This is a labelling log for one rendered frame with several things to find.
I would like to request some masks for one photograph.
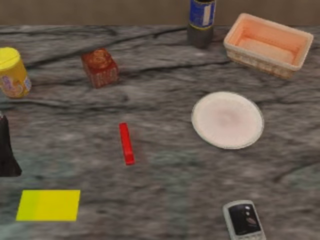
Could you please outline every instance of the black screen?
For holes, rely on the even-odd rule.
[[[254,207],[251,204],[241,204],[229,208],[235,234],[238,236],[261,231]]]

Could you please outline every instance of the gray marble countertop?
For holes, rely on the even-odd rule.
[[[228,28],[209,50],[178,26],[2,26],[33,88],[0,96],[23,175],[0,179],[0,240],[227,240],[222,206],[255,202],[268,240],[320,232],[320,27],[302,70],[282,80],[230,62]],[[92,89],[80,54],[106,47],[121,82]],[[265,119],[260,140],[226,151],[202,141],[191,110],[216,91],[240,93]],[[119,122],[136,165],[125,166]],[[15,222],[25,189],[80,189],[77,222]]]

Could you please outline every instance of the yellow sticky note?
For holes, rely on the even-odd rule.
[[[16,221],[74,222],[80,190],[24,190]]]

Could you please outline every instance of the white plate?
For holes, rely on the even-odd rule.
[[[233,92],[214,92],[192,110],[195,131],[206,142],[222,149],[242,149],[254,144],[264,130],[258,106]]]

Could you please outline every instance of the peach plastic basket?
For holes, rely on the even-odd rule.
[[[314,36],[242,13],[224,39],[233,61],[289,79],[303,66]]]

